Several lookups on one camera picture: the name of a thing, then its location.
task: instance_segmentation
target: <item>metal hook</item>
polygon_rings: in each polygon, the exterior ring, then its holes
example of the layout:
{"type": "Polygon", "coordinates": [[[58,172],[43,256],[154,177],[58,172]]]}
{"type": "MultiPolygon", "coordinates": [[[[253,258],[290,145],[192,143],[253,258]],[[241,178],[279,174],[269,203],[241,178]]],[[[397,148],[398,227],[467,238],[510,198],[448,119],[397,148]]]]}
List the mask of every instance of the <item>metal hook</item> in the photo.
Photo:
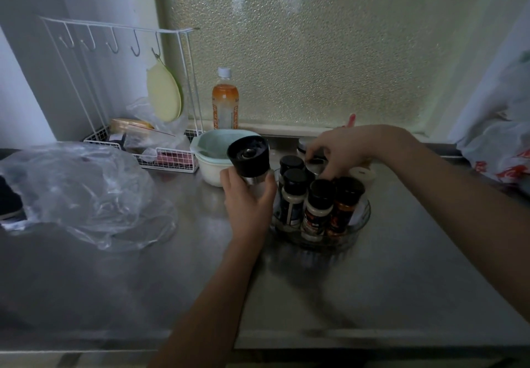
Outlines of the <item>metal hook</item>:
{"type": "Polygon", "coordinates": [[[105,43],[107,46],[109,46],[110,51],[112,51],[114,54],[117,54],[118,51],[120,51],[120,48],[118,46],[118,42],[116,41],[116,34],[114,33],[114,27],[111,27],[110,30],[112,30],[112,37],[114,38],[114,44],[116,45],[116,50],[112,48],[109,42],[105,42],[105,43]]]}
{"type": "Polygon", "coordinates": [[[156,58],[160,58],[160,55],[162,54],[162,52],[160,51],[160,43],[158,42],[158,32],[155,32],[155,37],[156,37],[156,45],[158,46],[158,54],[155,53],[155,50],[152,47],[151,47],[151,51],[153,52],[156,58]]]}
{"type": "Polygon", "coordinates": [[[136,29],[132,30],[134,32],[134,38],[136,39],[136,45],[138,46],[138,54],[134,51],[133,47],[131,46],[132,53],[138,57],[140,55],[140,43],[138,43],[138,37],[136,36],[136,29]]]}
{"type": "Polygon", "coordinates": [[[87,49],[90,52],[95,52],[96,51],[96,42],[94,40],[94,36],[92,36],[92,31],[90,30],[90,26],[86,25],[86,27],[89,29],[90,39],[92,40],[92,48],[88,47],[83,39],[80,39],[79,41],[81,42],[81,44],[83,46],[85,46],[85,49],[87,49]]]}
{"type": "Polygon", "coordinates": [[[63,22],[65,28],[66,28],[66,31],[68,32],[68,37],[70,38],[70,43],[71,43],[71,46],[66,44],[65,40],[63,39],[63,36],[62,35],[59,35],[59,40],[61,42],[63,42],[63,44],[66,46],[67,49],[73,49],[75,47],[75,43],[74,43],[74,40],[71,38],[71,33],[70,33],[70,30],[68,29],[68,25],[66,24],[66,22],[63,22]]]}

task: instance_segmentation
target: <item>person's right hand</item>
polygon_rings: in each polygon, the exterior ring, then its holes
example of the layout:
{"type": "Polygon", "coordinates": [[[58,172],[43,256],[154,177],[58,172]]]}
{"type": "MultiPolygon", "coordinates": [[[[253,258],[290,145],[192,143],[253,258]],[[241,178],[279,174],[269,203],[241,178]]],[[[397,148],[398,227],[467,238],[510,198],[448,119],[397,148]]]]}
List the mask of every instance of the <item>person's right hand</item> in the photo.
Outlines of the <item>person's right hand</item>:
{"type": "Polygon", "coordinates": [[[328,166],[320,178],[331,180],[346,175],[352,167],[364,160],[377,157],[381,145],[389,138],[400,135],[401,128],[391,125],[362,125],[358,127],[341,127],[320,134],[306,151],[306,160],[313,158],[315,151],[324,148],[328,166]]]}

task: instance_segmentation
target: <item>frosted window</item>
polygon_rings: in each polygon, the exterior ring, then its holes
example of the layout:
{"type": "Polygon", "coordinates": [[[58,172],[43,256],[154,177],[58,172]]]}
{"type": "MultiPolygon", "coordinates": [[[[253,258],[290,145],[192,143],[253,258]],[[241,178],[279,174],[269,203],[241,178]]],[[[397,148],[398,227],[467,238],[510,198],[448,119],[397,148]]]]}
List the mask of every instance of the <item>frosted window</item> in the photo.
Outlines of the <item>frosted window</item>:
{"type": "MultiPolygon", "coordinates": [[[[193,33],[203,116],[218,66],[233,69],[240,121],[421,130],[478,0],[162,0],[193,33]]],[[[176,49],[171,57],[176,60],[176,49]]]]}

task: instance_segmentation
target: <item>pepper grinder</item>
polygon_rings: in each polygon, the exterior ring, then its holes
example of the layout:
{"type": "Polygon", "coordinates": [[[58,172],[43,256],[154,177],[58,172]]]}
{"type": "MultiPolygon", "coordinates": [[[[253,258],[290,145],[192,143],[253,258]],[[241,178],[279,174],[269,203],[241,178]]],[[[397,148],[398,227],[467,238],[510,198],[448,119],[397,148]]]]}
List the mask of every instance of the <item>pepper grinder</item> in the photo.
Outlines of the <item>pepper grinder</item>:
{"type": "Polygon", "coordinates": [[[226,154],[250,191],[261,197],[270,171],[269,144],[265,138],[259,135],[240,138],[229,146],[226,154]]]}

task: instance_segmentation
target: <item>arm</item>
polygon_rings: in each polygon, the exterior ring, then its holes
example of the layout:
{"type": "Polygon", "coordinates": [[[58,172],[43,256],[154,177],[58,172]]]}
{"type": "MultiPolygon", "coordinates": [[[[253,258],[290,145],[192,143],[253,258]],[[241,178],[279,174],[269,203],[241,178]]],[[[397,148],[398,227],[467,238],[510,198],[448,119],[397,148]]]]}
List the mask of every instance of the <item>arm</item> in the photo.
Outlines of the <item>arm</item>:
{"type": "Polygon", "coordinates": [[[366,157],[387,164],[464,255],[530,322],[530,210],[455,168],[406,130],[367,125],[323,133],[333,178],[366,157]]]}
{"type": "Polygon", "coordinates": [[[256,199],[233,167],[221,172],[232,241],[219,269],[176,324],[149,367],[225,366],[239,326],[252,268],[263,247],[276,194],[274,176],[256,199]]]}

